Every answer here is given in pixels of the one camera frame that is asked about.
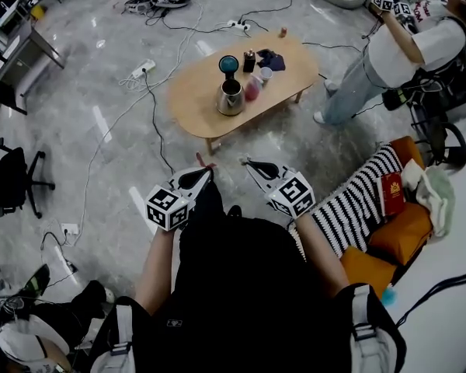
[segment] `electric kettle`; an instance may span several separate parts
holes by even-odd
[[[239,66],[238,59],[232,55],[226,55],[219,60],[219,69],[226,79],[217,91],[216,108],[225,116],[238,115],[245,109],[245,90],[238,80],[235,80],[235,72]]]

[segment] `red book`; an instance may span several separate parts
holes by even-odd
[[[391,173],[378,178],[377,190],[382,215],[389,217],[404,210],[405,200],[401,173]]]

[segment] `wooden coffee table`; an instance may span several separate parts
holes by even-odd
[[[219,70],[219,60],[233,55],[240,62],[235,78],[244,86],[249,73],[242,71],[243,53],[249,49],[260,51],[268,48],[283,55],[286,70],[275,71],[256,100],[247,102],[237,116],[225,116],[216,109],[216,94],[224,81]],[[261,33],[244,42],[218,51],[197,63],[184,68],[171,80],[168,105],[178,123],[190,134],[205,138],[207,150],[212,155],[212,141],[232,132],[249,120],[266,112],[292,96],[298,103],[302,92],[318,79],[318,62],[312,53],[294,37],[279,38],[276,33]]]

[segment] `black shirt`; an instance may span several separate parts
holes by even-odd
[[[352,326],[343,315],[351,315],[352,289],[333,300],[322,297],[315,272],[283,227],[208,211],[207,221],[191,220],[181,234],[180,259],[175,290],[154,316],[130,298],[118,300],[132,306],[137,371],[350,370]],[[117,340],[112,311],[91,363]]]

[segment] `orange cushion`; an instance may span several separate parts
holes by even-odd
[[[415,162],[418,163],[419,167],[421,167],[423,170],[425,169],[423,158],[421,157],[419,149],[411,137],[407,136],[399,138],[398,140],[392,141],[390,145],[394,149],[398,160],[400,160],[402,164],[402,167],[405,167],[409,160],[414,159]]]
[[[399,264],[406,265],[432,230],[428,210],[419,204],[406,203],[402,213],[371,236],[369,245],[393,256]]]
[[[379,298],[397,269],[395,265],[372,257],[352,246],[344,252],[340,262],[351,284],[368,283],[373,286]]]

